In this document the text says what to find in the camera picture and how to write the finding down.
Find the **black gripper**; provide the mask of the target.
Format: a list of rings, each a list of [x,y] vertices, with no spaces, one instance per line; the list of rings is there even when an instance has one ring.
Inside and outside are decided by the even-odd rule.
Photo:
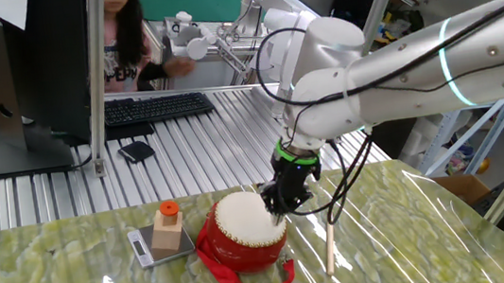
[[[306,190],[305,181],[312,174],[319,178],[321,163],[319,155],[313,150],[305,150],[300,155],[287,150],[275,150],[271,165],[273,181],[262,184],[259,191],[272,223],[279,225],[286,214],[294,213],[312,199],[313,194]]]

